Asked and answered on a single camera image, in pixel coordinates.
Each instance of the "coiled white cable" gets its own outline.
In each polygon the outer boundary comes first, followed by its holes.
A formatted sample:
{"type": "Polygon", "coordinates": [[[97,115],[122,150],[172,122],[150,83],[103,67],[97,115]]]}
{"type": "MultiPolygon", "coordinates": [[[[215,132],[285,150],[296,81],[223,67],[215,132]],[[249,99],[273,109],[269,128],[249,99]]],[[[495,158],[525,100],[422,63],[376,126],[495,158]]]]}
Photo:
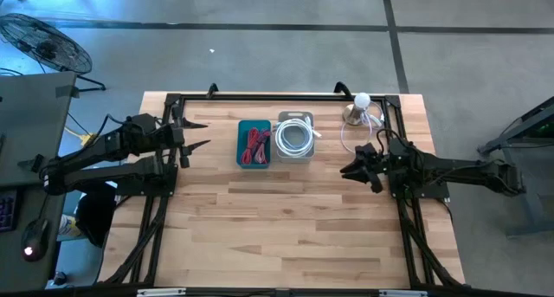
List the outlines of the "coiled white cable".
{"type": "Polygon", "coordinates": [[[277,129],[275,130],[275,144],[290,158],[300,158],[305,156],[313,145],[313,135],[321,137],[321,134],[314,131],[312,128],[312,122],[310,118],[306,116],[302,119],[287,119],[281,123],[277,123],[277,129]],[[297,127],[304,134],[304,140],[300,145],[292,145],[287,138],[285,138],[285,130],[289,127],[297,127]]]}
{"type": "MultiPolygon", "coordinates": [[[[381,116],[380,116],[380,119],[378,119],[375,116],[369,114],[368,110],[365,110],[365,112],[361,113],[360,120],[362,121],[362,124],[370,128],[370,134],[367,136],[367,140],[365,141],[365,143],[370,142],[371,134],[373,133],[373,125],[371,124],[371,121],[373,121],[377,125],[377,128],[381,127],[384,122],[383,109],[376,102],[371,101],[370,103],[375,104],[379,108],[379,111],[381,111],[381,116]]],[[[345,144],[345,141],[344,141],[345,126],[346,126],[346,122],[343,123],[342,127],[340,127],[340,143],[343,145],[343,147],[346,150],[348,150],[348,152],[355,153],[351,148],[349,148],[345,144]]]]}

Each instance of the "keyboard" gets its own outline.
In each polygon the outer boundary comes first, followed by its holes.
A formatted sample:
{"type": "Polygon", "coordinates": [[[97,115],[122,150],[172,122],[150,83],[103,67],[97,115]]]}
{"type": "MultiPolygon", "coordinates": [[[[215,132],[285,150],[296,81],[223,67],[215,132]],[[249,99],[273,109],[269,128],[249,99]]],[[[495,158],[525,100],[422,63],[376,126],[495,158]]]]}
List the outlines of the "keyboard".
{"type": "Polygon", "coordinates": [[[16,228],[17,191],[0,191],[0,233],[16,228]]]}

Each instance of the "red cable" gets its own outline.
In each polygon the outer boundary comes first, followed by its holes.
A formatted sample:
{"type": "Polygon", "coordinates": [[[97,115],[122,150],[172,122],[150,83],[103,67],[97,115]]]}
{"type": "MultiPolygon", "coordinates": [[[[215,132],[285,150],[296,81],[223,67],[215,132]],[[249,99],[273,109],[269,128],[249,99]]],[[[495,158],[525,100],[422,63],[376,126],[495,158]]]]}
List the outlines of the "red cable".
{"type": "Polygon", "coordinates": [[[252,153],[254,155],[254,161],[258,164],[267,164],[265,145],[266,140],[271,135],[269,130],[258,131],[257,128],[252,128],[248,132],[247,147],[242,153],[241,164],[250,165],[252,163],[252,153]]]}
{"type": "Polygon", "coordinates": [[[258,132],[257,128],[252,128],[248,132],[248,143],[246,146],[246,150],[244,150],[244,152],[242,153],[241,164],[250,165],[250,163],[252,163],[252,151],[258,143],[259,134],[260,133],[258,132]]]}
{"type": "Polygon", "coordinates": [[[254,161],[258,164],[267,164],[266,160],[266,140],[269,138],[269,131],[262,130],[261,135],[258,138],[258,150],[255,151],[254,161]]]}

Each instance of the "concrete floor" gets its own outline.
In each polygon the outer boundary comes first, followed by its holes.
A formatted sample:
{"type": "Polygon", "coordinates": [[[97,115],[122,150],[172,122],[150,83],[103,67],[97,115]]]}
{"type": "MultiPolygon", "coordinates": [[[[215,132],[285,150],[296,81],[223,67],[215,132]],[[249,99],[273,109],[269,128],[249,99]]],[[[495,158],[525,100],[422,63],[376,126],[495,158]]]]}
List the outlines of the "concrete floor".
{"type": "MultiPolygon", "coordinates": [[[[392,0],[405,26],[554,27],[551,0],[392,0]]],[[[385,25],[383,0],[5,0],[0,14],[43,19],[163,23],[385,25]]],[[[89,77],[109,90],[83,94],[71,113],[95,130],[105,113],[136,113],[146,90],[398,93],[388,33],[156,29],[63,29],[93,58],[89,77]]],[[[477,158],[475,148],[552,96],[554,35],[400,34],[409,91],[423,94],[440,156],[477,158]]],[[[25,74],[38,65],[0,44],[0,67],[25,74]]],[[[64,137],[62,152],[77,141],[64,137]]],[[[508,240],[525,223],[517,198],[450,185],[454,229],[467,283],[553,294],[554,233],[508,240]]],[[[68,196],[67,211],[77,201],[68,196]]],[[[63,244],[58,269],[72,285],[96,276],[101,251],[63,244]]]]}

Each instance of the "black desk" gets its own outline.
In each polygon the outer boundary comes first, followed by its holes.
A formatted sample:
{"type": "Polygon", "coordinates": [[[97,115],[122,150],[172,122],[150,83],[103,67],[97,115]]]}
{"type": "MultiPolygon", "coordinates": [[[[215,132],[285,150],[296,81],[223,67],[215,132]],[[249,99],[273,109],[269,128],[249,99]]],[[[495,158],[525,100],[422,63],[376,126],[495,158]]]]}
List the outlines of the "black desk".
{"type": "Polygon", "coordinates": [[[48,251],[36,262],[21,256],[20,241],[27,224],[40,212],[45,192],[38,175],[16,165],[36,154],[57,155],[71,102],[75,73],[0,77],[0,190],[24,188],[16,230],[0,233],[0,292],[43,289],[55,267],[56,236],[65,195],[49,197],[43,217],[49,221],[48,251]]]}

